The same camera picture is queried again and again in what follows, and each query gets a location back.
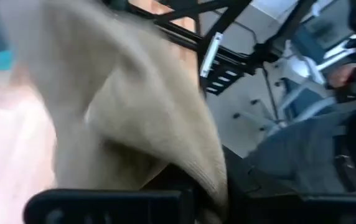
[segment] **wooden surface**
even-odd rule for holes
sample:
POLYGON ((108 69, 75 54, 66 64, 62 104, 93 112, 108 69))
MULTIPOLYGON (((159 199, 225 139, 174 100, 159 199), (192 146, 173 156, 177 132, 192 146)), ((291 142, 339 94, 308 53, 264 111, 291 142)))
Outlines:
MULTIPOLYGON (((129 2, 153 14, 163 14, 172 11, 169 7, 160 4, 155 0, 129 0, 129 2)), ((195 32, 195 21, 189 17, 176 19, 172 22, 187 30, 195 32)), ((181 63, 189 70, 190 79, 192 79, 195 83, 198 83, 199 71, 197 70, 196 53, 173 43, 169 43, 169 45, 172 54, 179 58, 181 63)))
MULTIPOLYGON (((138 0, 153 13, 170 11, 157 2, 138 0)), ((174 21, 194 30, 194 21, 174 21)), ((171 44, 172 53, 190 70, 197 83, 196 54, 171 44)), ((55 133, 47 112, 24 69, 0 72, 0 224, 22 223, 22 209, 37 192, 53 182, 52 153, 55 133)))

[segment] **black metal frame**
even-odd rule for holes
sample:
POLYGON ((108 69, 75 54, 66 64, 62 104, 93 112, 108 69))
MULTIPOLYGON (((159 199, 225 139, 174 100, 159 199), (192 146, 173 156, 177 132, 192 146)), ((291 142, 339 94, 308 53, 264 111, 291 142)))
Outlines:
MULTIPOLYGON (((301 19, 309 12, 315 2, 316 0, 299 0, 280 30, 265 43, 256 44, 251 55, 234 52, 220 46, 208 77, 200 77, 200 86, 203 90, 219 95, 242 77, 244 73, 254 75, 255 70, 262 67, 264 62, 277 61, 282 56, 283 50, 277 49, 276 46, 279 45, 279 42, 284 42, 294 35, 301 19)), ((171 42, 197 52, 198 64, 200 65, 215 33, 226 31, 250 3, 251 0, 213 0, 198 4, 195 7, 161 15, 147 12, 132 4, 128 4, 126 10, 143 19, 152 20, 171 42), (227 7, 227 9, 204 37, 170 22, 174 19, 214 11, 223 7, 227 7)))

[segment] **beige knit fabric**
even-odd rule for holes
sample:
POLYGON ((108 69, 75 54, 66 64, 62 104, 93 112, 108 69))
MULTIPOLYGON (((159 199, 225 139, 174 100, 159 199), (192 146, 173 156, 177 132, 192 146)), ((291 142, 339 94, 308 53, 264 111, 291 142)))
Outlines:
POLYGON ((215 125, 155 28, 85 0, 4 0, 0 15, 54 122, 58 187, 138 190, 171 162, 213 199, 205 222, 221 222, 215 125))

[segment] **wooden floor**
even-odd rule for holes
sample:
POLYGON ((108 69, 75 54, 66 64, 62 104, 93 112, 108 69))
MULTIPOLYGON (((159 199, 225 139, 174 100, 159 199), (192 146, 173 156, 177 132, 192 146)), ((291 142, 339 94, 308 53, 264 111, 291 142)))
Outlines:
POLYGON ((53 180, 53 126, 22 73, 0 72, 0 224, 22 223, 29 197, 53 180))

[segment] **person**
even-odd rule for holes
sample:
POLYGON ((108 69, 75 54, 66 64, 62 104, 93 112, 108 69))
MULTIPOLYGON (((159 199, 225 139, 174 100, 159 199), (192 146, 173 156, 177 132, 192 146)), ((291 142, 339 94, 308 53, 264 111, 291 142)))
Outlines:
MULTIPOLYGON (((350 80, 356 64, 329 77, 334 88, 350 80)), ((356 108, 295 123, 265 139, 247 162, 294 190, 309 194, 356 194, 356 108)))

